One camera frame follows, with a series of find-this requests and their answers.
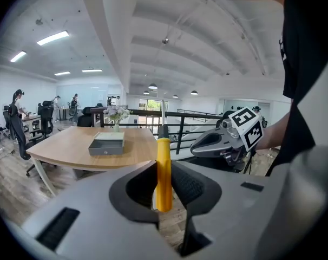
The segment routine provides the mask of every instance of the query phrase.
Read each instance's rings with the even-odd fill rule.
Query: floor
[[[54,134],[72,125],[70,121],[54,123]],[[251,174],[264,176],[276,155],[277,152],[273,150],[258,151],[253,158]],[[51,198],[51,193],[40,179],[36,169],[30,172],[29,178],[25,175],[31,164],[31,161],[25,161],[19,156],[18,146],[14,141],[2,136],[0,141],[0,212],[18,225],[21,225],[29,215]],[[69,168],[54,168],[53,165],[48,164],[44,164],[43,167],[58,192],[76,181]],[[85,172],[82,178],[94,174],[95,172]],[[168,213],[159,213],[159,217],[160,234],[173,248],[177,248],[183,240],[186,210],[175,193],[172,210]]]

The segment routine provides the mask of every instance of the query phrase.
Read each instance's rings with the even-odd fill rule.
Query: yellow handle
[[[157,209],[161,212],[168,212],[172,208],[172,187],[171,187],[171,159],[170,159],[170,139],[161,138],[157,140]]]

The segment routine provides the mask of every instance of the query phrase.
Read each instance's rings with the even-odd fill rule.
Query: black metal railing
[[[99,115],[102,114],[103,111],[105,110],[105,108],[92,108],[90,111],[92,113],[92,115]],[[162,117],[162,111],[154,111],[154,110],[130,110],[132,111],[132,115],[138,115],[138,116],[145,116],[145,117]],[[192,138],[189,140],[182,140],[182,137],[187,135],[187,134],[201,134],[204,133],[205,131],[197,131],[197,132],[184,132],[183,128],[185,126],[211,126],[212,124],[185,124],[185,118],[201,118],[201,119],[221,119],[221,116],[218,115],[207,115],[206,113],[204,114],[192,114],[192,113],[180,113],[180,112],[165,112],[165,117],[168,116],[175,116],[175,117],[179,117],[181,118],[180,123],[179,124],[174,124],[174,123],[170,123],[170,124],[166,124],[167,126],[180,126],[180,129],[178,132],[176,133],[169,133],[169,135],[177,135],[178,136],[178,140],[172,140],[171,143],[177,143],[177,147],[176,148],[171,148],[170,150],[176,150],[176,154],[180,153],[180,149],[184,149],[184,148],[190,148],[190,146],[187,147],[181,147],[181,143],[182,142],[186,142],[186,141],[194,141],[196,140],[196,138]],[[158,136],[157,133],[153,133],[153,127],[159,127],[161,126],[161,124],[159,124],[159,119],[158,119],[158,123],[153,123],[152,119],[152,123],[120,123],[120,126],[149,126],[152,128],[151,132],[154,136]],[[105,126],[114,126],[113,123],[104,123],[104,119],[101,118],[100,119],[100,127],[105,127]]]
[[[178,113],[184,113],[184,114],[196,114],[196,115],[216,115],[216,114],[210,114],[210,113],[205,113],[205,112],[198,112],[198,111],[195,111],[195,110],[184,110],[184,109],[177,109],[177,112]],[[192,119],[194,120],[198,120],[198,121],[202,121],[202,122],[206,122],[208,119],[210,118],[207,118],[207,117],[204,117],[204,118],[195,118],[195,117],[192,117]]]

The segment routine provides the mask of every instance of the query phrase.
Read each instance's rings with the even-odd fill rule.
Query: ceiling
[[[278,45],[283,10],[276,2],[100,1],[28,0],[2,28],[0,66],[58,80],[102,69],[103,76],[118,76],[128,93],[142,94],[155,83],[167,96],[216,75],[284,79]],[[36,43],[64,30],[69,37]],[[10,62],[21,50],[27,55]],[[64,71],[71,74],[54,75]]]

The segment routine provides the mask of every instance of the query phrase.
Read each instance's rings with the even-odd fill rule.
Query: desk
[[[29,133],[33,134],[35,136],[36,131],[33,130],[33,122],[38,120],[39,121],[39,128],[41,128],[41,117],[40,117],[40,115],[29,115],[29,116],[22,115],[22,120],[29,123],[28,124]]]
[[[59,108],[58,111],[60,113],[60,120],[67,120],[67,110],[69,108]]]
[[[157,141],[148,129],[120,128],[124,132],[124,152],[120,155],[91,156],[88,147],[97,132],[113,132],[112,128],[71,126],[39,142],[27,150],[39,175],[53,195],[56,189],[48,179],[40,161],[86,171],[138,164],[157,159]]]

